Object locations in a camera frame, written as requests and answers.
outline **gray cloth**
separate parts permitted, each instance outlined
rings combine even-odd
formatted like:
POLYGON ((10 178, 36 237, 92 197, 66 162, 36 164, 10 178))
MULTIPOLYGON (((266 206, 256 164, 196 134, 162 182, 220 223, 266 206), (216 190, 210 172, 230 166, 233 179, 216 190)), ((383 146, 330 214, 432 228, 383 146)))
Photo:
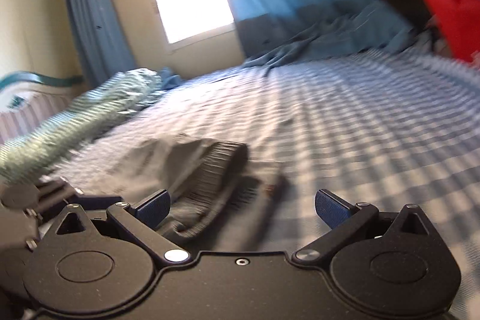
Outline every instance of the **gray cloth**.
POLYGON ((262 230, 274 200, 269 193, 275 192, 279 179, 279 164, 249 162, 246 144, 179 134, 149 139, 132 148, 91 186, 120 194, 129 202, 167 189, 172 204, 170 214, 157 231, 178 245, 198 238, 235 195, 234 218, 222 220, 226 232, 217 240, 211 230, 209 247, 200 242, 198 249, 210 250, 215 245, 240 251, 251 246, 255 233, 262 230), (252 181, 255 187, 248 187, 252 181), (253 194, 242 202, 241 195, 246 191, 253 194))

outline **red bag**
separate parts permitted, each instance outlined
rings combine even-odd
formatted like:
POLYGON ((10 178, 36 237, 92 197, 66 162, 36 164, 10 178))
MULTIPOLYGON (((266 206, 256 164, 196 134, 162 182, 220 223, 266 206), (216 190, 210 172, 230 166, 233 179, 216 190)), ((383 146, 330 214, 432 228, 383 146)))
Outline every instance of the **red bag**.
POLYGON ((480 58, 480 0, 424 0, 458 59, 480 58))

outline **blue checkered sheet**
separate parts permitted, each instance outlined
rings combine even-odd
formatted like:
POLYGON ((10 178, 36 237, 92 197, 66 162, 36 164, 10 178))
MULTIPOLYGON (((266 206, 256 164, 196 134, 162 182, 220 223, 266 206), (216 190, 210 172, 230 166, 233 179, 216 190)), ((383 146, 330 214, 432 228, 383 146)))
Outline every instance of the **blue checkered sheet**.
POLYGON ((452 307, 480 313, 480 73, 407 50, 371 50, 271 69, 232 68, 166 94, 84 148, 57 175, 89 183, 143 140, 169 133, 249 145, 283 163, 290 187, 260 250, 306 245, 328 231, 314 195, 327 188, 380 210, 421 205, 447 242, 462 285, 452 307))

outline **striped pillowcase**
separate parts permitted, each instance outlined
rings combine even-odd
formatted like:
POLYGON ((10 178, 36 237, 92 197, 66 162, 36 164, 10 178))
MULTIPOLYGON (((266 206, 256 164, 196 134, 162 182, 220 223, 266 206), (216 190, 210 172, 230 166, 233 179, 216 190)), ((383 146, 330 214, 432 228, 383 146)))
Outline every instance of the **striped pillowcase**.
POLYGON ((35 130, 43 121, 64 110, 71 98, 36 93, 19 108, 0 113, 0 145, 35 130))

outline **cream wall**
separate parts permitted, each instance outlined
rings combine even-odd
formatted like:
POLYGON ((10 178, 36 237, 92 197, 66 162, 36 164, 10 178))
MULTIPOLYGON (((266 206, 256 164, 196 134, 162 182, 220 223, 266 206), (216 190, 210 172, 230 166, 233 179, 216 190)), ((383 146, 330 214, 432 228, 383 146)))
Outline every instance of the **cream wall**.
POLYGON ((168 53, 155 0, 113 0, 131 50, 140 67, 171 67, 189 78, 241 64, 244 60, 234 31, 168 53))
POLYGON ((80 74, 65 0, 0 0, 0 78, 19 70, 80 74))

